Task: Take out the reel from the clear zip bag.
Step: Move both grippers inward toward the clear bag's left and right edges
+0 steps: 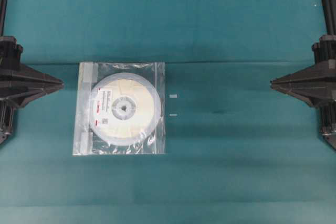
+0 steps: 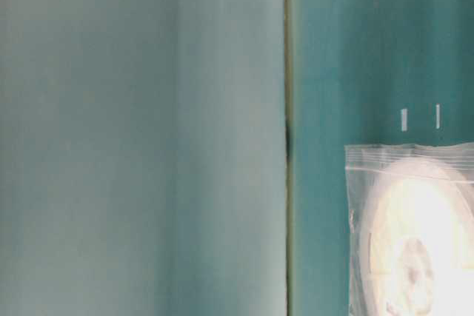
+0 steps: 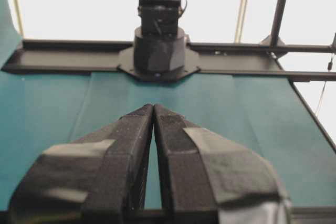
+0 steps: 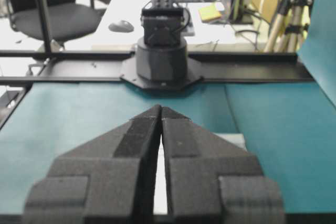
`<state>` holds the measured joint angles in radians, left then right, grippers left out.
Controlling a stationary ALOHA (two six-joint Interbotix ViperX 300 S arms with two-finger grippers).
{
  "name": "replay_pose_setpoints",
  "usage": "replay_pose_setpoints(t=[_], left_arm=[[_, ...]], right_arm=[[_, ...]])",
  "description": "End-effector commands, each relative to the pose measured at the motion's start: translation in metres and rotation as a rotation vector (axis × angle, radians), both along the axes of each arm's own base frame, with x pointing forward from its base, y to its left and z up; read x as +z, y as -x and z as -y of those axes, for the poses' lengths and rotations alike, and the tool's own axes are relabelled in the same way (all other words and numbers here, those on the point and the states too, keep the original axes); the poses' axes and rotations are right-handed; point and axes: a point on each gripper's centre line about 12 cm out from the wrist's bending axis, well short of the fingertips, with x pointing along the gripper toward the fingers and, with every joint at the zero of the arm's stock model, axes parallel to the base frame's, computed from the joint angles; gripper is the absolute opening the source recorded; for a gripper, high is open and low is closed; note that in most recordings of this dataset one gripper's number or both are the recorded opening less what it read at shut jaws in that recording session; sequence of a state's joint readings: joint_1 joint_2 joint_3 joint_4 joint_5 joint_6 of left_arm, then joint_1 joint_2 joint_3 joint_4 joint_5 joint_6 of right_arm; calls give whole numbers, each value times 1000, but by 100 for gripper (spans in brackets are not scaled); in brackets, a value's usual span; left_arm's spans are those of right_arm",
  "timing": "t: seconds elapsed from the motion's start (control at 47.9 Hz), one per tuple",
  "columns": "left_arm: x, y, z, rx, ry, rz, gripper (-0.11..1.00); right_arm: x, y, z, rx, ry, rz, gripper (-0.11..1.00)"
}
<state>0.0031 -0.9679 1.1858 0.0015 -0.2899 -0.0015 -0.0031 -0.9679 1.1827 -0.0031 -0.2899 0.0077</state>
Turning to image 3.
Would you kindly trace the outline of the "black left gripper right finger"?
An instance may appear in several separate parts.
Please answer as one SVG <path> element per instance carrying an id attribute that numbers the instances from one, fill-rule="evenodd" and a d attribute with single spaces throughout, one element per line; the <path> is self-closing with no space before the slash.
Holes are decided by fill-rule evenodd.
<path id="1" fill-rule="evenodd" d="M 290 197 L 256 152 L 162 105 L 153 112 L 162 205 L 174 223 L 290 223 Z"/>

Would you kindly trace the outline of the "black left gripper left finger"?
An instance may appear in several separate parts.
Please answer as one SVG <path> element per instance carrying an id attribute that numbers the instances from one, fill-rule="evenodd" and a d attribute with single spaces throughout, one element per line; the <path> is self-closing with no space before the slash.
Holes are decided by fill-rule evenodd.
<path id="1" fill-rule="evenodd" d="M 15 189 L 9 223 L 122 223 L 144 207 L 153 106 L 44 150 Z"/>

